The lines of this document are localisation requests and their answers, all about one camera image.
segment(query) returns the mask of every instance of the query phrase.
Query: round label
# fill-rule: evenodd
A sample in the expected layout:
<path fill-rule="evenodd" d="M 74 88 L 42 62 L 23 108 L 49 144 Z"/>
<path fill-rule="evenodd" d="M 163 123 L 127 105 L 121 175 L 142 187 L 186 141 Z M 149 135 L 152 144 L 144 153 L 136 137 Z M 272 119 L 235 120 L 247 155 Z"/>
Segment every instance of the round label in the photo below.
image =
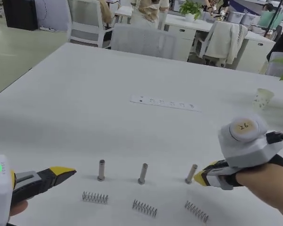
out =
<path fill-rule="evenodd" d="M 234 132 L 236 134 L 246 134 L 255 129 L 254 122 L 249 119 L 239 121 L 234 125 Z"/>

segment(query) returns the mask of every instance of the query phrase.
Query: desk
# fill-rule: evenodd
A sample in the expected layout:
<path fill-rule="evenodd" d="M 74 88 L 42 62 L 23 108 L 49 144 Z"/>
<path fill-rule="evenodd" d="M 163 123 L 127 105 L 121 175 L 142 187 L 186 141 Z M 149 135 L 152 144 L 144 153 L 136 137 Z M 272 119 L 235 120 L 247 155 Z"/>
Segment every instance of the desk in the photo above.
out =
<path fill-rule="evenodd" d="M 283 226 L 279 212 L 246 188 L 184 183 L 193 163 L 202 169 L 223 158 L 217 131 L 251 108 L 258 87 L 275 93 L 270 105 L 282 108 L 266 120 L 283 132 L 279 78 L 66 43 L 0 93 L 0 154 L 16 172 L 60 165 L 77 173 L 29 200 L 10 222 L 201 226 L 183 207 L 189 199 L 210 215 L 208 226 Z M 190 102 L 203 112 L 129 101 L 140 94 Z M 106 161 L 103 182 L 96 179 L 100 159 Z M 144 162 L 149 168 L 141 186 Z M 108 205 L 80 201 L 83 191 L 108 194 Z M 134 199 L 158 208 L 157 217 L 132 210 Z"/>
<path fill-rule="evenodd" d="M 115 12 L 117 16 L 131 17 L 132 7 L 122 6 Z M 179 37 L 177 60 L 187 61 L 196 31 L 209 32 L 212 23 L 203 20 L 196 20 L 193 23 L 185 21 L 184 17 L 168 14 L 166 17 L 168 31 Z M 227 65 L 230 69 L 239 71 L 259 73 L 266 61 L 266 55 L 274 46 L 275 42 L 248 32 L 242 44 L 240 52 L 232 65 Z"/>

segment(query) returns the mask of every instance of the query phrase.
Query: metal spring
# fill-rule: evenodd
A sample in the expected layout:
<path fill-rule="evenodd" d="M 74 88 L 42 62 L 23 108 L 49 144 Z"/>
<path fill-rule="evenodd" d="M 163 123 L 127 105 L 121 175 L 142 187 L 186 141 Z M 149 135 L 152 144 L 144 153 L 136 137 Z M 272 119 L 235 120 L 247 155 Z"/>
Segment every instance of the metal spring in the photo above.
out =
<path fill-rule="evenodd" d="M 138 200 L 134 200 L 132 209 L 136 209 L 144 214 L 150 215 L 152 217 L 156 217 L 157 209 L 149 206 L 146 203 L 140 202 Z"/>
<path fill-rule="evenodd" d="M 187 210 L 189 210 L 192 214 L 194 214 L 203 223 L 206 223 L 208 221 L 208 214 L 206 214 L 202 210 L 198 209 L 198 207 L 195 206 L 194 203 L 187 201 L 187 203 L 184 205 L 184 207 Z"/>
<path fill-rule="evenodd" d="M 99 193 L 83 192 L 82 198 L 83 201 L 86 202 L 96 202 L 96 203 L 106 204 L 108 201 L 108 195 L 99 194 Z"/>

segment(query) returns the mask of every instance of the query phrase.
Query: storage box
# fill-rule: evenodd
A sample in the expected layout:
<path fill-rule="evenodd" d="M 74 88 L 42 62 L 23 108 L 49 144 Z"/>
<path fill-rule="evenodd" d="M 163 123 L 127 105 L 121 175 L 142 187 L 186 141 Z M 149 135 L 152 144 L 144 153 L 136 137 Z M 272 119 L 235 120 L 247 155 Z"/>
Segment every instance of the storage box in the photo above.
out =
<path fill-rule="evenodd" d="M 250 26 L 251 22 L 255 19 L 258 18 L 260 16 L 257 15 L 253 15 L 251 13 L 247 13 L 243 16 L 242 20 L 241 20 L 241 24 L 246 25 L 246 26 Z"/>
<path fill-rule="evenodd" d="M 217 14 L 211 16 L 209 12 L 201 12 L 201 20 L 204 20 L 209 23 L 214 23 L 218 19 L 218 17 L 215 16 L 217 16 Z"/>
<path fill-rule="evenodd" d="M 209 14 L 209 12 L 205 12 L 205 11 L 201 10 L 200 17 L 198 19 L 199 20 L 205 20 L 205 18 L 207 17 L 207 14 Z"/>
<path fill-rule="evenodd" d="M 240 24 L 244 14 L 245 13 L 230 12 L 230 15 L 228 16 L 227 21 L 234 23 L 234 24 Z"/>

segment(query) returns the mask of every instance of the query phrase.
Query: hand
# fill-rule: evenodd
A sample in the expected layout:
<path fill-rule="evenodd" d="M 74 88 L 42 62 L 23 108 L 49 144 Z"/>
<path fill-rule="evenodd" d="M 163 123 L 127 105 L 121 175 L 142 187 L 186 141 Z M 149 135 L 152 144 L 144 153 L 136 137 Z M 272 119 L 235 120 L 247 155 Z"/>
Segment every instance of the hand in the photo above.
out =
<path fill-rule="evenodd" d="M 14 206 L 10 209 L 9 215 L 14 216 L 14 215 L 17 215 L 19 213 L 22 213 L 27 208 L 27 206 L 28 206 L 27 201 L 20 202 L 16 206 Z"/>
<path fill-rule="evenodd" d="M 208 8 L 208 12 L 209 12 L 210 14 L 213 14 L 213 8 L 212 8 L 212 7 L 209 7 L 209 8 Z"/>
<path fill-rule="evenodd" d="M 225 11 L 224 11 L 224 10 L 221 10 L 221 11 L 220 11 L 220 15 L 221 15 L 221 16 L 224 16 L 224 15 L 225 15 Z"/>
<path fill-rule="evenodd" d="M 168 10 L 169 9 L 169 7 L 159 7 L 159 10 L 161 11 L 161 12 L 165 12 L 166 10 Z"/>
<path fill-rule="evenodd" d="M 278 163 L 283 158 L 278 156 Z M 237 182 L 283 215 L 283 166 L 267 163 L 236 174 Z"/>

